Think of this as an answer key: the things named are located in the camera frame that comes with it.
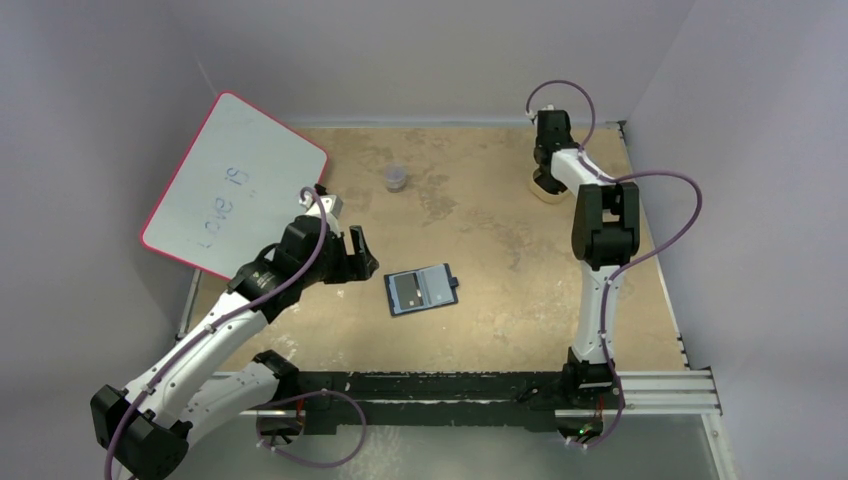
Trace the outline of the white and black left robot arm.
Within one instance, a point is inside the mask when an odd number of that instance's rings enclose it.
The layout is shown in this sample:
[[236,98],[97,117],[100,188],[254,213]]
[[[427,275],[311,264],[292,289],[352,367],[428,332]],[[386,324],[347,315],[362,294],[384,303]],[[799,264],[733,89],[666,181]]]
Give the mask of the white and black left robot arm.
[[160,360],[123,387],[105,385],[90,401],[103,476],[165,479],[204,436],[253,407],[284,409],[312,398],[349,395],[301,379],[300,370],[272,350],[257,354],[226,378],[218,368],[305,289],[321,283],[368,280],[379,263],[363,230],[339,227],[340,197],[316,187],[300,192],[303,212],[280,240],[238,268],[205,318]]

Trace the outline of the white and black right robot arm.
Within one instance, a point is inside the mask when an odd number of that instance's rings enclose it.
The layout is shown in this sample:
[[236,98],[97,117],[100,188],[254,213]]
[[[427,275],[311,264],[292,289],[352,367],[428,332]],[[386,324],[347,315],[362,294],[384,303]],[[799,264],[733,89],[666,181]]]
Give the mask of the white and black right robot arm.
[[581,267],[578,330],[568,349],[561,392],[584,407],[614,387],[612,331],[622,279],[614,278],[640,247],[639,188],[603,172],[571,133],[569,114],[549,105],[535,114],[530,187],[547,203],[568,193],[576,203],[571,249]]

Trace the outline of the blue leather card holder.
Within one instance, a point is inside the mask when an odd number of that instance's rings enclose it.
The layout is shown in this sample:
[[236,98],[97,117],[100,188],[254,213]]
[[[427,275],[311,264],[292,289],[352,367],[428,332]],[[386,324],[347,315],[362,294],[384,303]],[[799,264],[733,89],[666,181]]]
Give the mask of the blue leather card holder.
[[[423,294],[423,306],[407,311],[398,311],[395,307],[397,298],[392,285],[392,277],[407,272],[415,272],[418,276],[421,293]],[[448,263],[387,274],[384,276],[384,284],[387,293],[389,314],[392,317],[441,308],[459,302],[457,293],[459,280],[452,274]]]

